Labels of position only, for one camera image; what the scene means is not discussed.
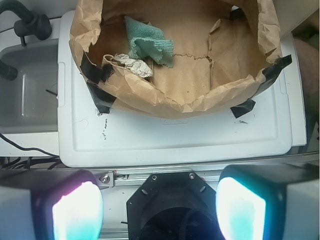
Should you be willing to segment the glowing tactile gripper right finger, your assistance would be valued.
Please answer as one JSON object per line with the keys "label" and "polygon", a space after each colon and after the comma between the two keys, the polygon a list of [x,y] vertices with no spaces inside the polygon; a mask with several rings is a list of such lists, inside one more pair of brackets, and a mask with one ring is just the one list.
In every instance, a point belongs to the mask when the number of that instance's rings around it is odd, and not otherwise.
{"label": "glowing tactile gripper right finger", "polygon": [[227,240],[318,240],[320,170],[315,164],[231,164],[216,188]]}

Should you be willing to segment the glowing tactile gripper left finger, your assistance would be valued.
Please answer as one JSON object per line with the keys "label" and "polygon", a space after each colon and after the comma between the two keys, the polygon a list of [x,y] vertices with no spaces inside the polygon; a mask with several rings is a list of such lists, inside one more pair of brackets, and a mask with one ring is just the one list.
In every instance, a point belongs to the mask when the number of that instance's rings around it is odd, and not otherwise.
{"label": "glowing tactile gripper left finger", "polygon": [[97,240],[103,208],[88,170],[0,171],[2,240]]}

